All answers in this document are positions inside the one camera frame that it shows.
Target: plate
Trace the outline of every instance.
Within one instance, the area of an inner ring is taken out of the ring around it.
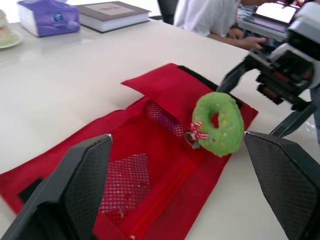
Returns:
[[[21,33],[14,30],[12,30],[12,32],[15,35],[14,41],[11,41],[7,44],[0,44],[0,49],[11,48],[13,46],[20,44],[24,40],[24,37],[21,35]]]

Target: white table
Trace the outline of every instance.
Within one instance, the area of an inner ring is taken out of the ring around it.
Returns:
[[[124,109],[142,95],[120,82],[167,63],[185,65],[219,83],[245,50],[158,21],[99,34],[37,39],[14,25],[22,45],[0,51],[0,172],[55,146],[92,120]],[[251,130],[269,133],[289,113],[256,91],[258,72],[232,92],[259,115]],[[320,161],[315,132],[288,137]],[[0,202],[0,236],[14,214]],[[265,200],[244,146],[226,165],[188,240],[286,240]]]
[[[19,22],[18,6],[17,2],[20,0],[0,0],[0,9],[6,14],[10,23]],[[111,2],[108,0],[68,0],[70,5],[82,5],[82,4],[97,4]],[[131,4],[139,8],[147,9],[150,11],[149,17],[161,16],[158,0],[121,0],[126,4]]]

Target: person's hand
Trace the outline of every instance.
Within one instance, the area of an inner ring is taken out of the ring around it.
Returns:
[[[231,39],[241,40],[244,38],[244,33],[239,28],[231,28],[229,30],[229,36]]]
[[[248,36],[238,41],[238,47],[245,50],[262,49],[261,44],[265,41],[264,37]]]

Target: gray book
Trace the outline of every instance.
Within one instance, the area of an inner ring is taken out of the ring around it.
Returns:
[[[105,33],[148,21],[146,9],[121,1],[78,5],[79,21],[85,27]]]

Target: laptop screen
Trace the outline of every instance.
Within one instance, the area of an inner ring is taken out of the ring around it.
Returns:
[[[264,16],[270,19],[281,21],[284,23],[290,23],[294,17],[297,8],[292,6],[284,7],[281,3],[265,3],[259,6],[255,13],[260,16]]]

